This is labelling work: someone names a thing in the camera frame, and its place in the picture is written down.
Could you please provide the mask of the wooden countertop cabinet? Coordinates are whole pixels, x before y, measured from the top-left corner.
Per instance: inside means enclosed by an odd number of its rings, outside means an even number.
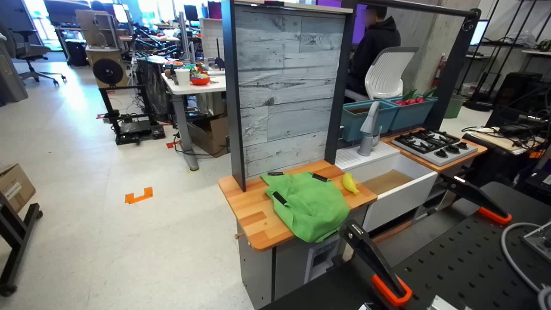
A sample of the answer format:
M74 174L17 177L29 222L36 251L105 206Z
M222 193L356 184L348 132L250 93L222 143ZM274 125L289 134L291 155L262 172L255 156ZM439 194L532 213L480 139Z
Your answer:
M338 234L319 244L296 239L276 215L260 177L241 187L226 175L219 187L236 217L241 282L255 310L324 275L343 253Z

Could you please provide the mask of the orange bowl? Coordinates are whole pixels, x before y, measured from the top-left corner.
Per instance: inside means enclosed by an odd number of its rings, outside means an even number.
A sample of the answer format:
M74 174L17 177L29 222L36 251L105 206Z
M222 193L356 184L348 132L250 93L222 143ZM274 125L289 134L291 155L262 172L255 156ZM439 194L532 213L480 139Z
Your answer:
M207 86L210 82L210 75L193 75L191 84L193 86Z

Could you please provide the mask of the grey kitchen faucet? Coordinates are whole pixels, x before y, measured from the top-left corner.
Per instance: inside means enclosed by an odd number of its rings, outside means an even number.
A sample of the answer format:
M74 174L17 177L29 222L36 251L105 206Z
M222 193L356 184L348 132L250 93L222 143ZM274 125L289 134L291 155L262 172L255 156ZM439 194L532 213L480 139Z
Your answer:
M372 149L375 148L379 137L377 137L377 117L379 117L379 101L374 101L370 105L370 110L360 127L360 132L363 134L363 139L360 143L358 153L362 156L369 156Z

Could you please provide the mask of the black orange clamp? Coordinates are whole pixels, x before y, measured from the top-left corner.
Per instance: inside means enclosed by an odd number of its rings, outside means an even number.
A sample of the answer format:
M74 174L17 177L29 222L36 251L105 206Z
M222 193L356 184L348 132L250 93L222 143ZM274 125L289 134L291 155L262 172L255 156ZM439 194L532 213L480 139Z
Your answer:
M374 292L393 308L406 306L413 298L413 289L393 272L369 232L355 220L348 220L341 229L341 236L353 248L353 253L372 270L370 287Z
M475 184L468 182L460 175L446 175L444 180L456 196L475 203L477 213L480 217L498 225L508 225L511 222L513 215L505 211L491 196L487 196Z

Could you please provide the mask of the cardboard box under desk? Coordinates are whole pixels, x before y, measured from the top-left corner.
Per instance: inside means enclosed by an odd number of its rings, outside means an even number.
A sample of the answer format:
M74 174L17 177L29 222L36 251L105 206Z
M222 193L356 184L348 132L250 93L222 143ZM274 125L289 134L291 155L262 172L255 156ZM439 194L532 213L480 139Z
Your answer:
M188 129L191 141L208 155L220 156L229 149L229 124L226 117L193 120Z

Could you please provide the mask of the white sink basin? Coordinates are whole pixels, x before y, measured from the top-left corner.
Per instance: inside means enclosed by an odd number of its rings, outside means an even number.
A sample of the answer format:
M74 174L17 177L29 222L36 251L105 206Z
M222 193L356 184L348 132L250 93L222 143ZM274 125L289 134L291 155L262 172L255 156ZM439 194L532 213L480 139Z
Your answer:
M365 230L379 229L418 208L437 179L436 170L387 143L379 143L369 156L362 156L356 146L341 148L336 165L377 194L363 217Z

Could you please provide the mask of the cardboard box left edge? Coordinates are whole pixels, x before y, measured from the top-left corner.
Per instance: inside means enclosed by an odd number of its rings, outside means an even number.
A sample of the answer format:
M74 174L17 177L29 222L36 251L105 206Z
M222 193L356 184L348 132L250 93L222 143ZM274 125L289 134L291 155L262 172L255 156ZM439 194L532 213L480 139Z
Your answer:
M0 196L7 199L14 211L22 210L34 193L34 184L19 163L0 172Z

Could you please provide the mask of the grey office chair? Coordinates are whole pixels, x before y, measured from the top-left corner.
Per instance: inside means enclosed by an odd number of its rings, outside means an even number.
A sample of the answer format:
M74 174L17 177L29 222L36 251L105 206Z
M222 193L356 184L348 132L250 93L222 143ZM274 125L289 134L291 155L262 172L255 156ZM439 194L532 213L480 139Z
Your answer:
M50 48L40 41L22 0L0 0L0 32L7 38L9 55L28 63L28 70L19 74L21 81L52 79L55 84L67 81L62 72L43 72L33 67L34 60L47 60Z

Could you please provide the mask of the black orange clamp front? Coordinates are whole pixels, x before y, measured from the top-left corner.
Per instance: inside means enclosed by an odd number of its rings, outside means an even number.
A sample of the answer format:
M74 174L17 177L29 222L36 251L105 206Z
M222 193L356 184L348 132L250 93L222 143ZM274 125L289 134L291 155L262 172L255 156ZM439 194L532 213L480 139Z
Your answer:
M341 229L341 236L353 248L353 253L372 270L370 287L374 292L393 308L406 306L413 298L413 289L393 272L369 232L355 220L348 220Z

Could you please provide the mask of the black orange clamp right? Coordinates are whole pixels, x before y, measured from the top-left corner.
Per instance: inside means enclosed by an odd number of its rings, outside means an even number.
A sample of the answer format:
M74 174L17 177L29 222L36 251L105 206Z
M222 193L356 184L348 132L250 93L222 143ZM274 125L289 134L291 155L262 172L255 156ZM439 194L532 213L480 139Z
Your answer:
M477 213L480 217L498 225L508 225L511 222L513 215L505 211L491 196L487 196L475 184L468 182L460 175L446 175L444 180L456 196L475 203Z

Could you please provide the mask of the black gas stove top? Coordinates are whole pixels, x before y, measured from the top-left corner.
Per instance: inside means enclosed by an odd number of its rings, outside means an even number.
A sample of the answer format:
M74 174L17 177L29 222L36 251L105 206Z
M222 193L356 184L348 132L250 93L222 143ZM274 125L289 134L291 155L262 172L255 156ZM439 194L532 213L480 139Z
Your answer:
M393 143L434 165L446 165L475 151L472 144L460 137L443 131L427 129L400 134Z

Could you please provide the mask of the teal plastic bin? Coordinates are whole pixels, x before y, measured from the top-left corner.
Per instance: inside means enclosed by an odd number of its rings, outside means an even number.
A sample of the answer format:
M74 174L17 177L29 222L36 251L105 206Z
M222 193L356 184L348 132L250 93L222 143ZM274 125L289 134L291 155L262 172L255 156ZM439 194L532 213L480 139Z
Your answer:
M429 117L436 98L417 96L413 100L384 98L379 101L377 127L382 134L418 127ZM358 144L362 141L360 127L367 118L372 100L346 103L341 115L341 141Z

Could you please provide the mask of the person in black hoodie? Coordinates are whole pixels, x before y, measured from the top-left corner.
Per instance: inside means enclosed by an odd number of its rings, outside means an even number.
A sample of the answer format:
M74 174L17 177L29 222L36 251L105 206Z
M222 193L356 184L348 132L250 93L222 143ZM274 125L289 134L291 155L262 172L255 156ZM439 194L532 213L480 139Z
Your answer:
M377 55L389 46L401 44L401 34L396 20L387 15L387 8L382 5L369 5L365 8L365 29L367 34L353 51L346 87L365 94L365 75Z

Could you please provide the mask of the white office desk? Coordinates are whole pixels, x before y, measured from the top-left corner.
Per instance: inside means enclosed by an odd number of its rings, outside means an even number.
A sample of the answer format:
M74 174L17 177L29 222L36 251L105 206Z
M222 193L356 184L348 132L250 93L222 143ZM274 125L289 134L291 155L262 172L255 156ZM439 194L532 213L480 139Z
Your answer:
M191 82L176 82L167 74L162 74L165 86L172 94L172 106L176 112L176 125L179 132L179 146L183 151L183 158L188 163L189 170L198 170L198 158L193 149L193 141L188 129L188 98L193 94L210 94L210 93L224 93L226 91L226 72L215 69L210 74L210 82L207 86L195 86Z

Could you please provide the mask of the grey wood back panel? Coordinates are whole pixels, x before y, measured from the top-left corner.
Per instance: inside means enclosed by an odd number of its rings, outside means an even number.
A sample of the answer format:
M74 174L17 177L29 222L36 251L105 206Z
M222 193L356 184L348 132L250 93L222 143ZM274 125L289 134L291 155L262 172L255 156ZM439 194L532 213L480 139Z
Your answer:
M222 0L231 175L327 160L344 94L353 12L286 0Z

